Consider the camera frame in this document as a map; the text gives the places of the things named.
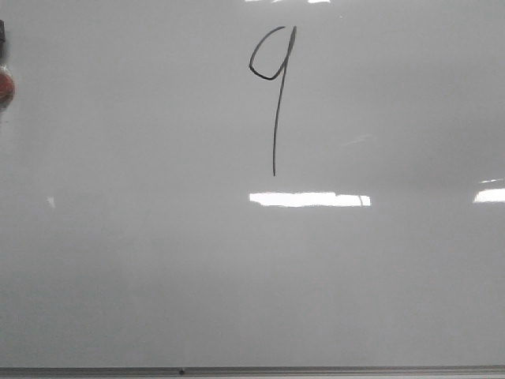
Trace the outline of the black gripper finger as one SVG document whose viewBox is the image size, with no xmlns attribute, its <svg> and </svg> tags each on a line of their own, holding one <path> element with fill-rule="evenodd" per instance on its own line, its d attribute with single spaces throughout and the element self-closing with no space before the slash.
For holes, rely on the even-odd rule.
<svg viewBox="0 0 505 379">
<path fill-rule="evenodd" d="M 5 23 L 3 20 L 0 20 L 0 59 L 3 56 L 3 50 L 5 45 Z"/>
</svg>

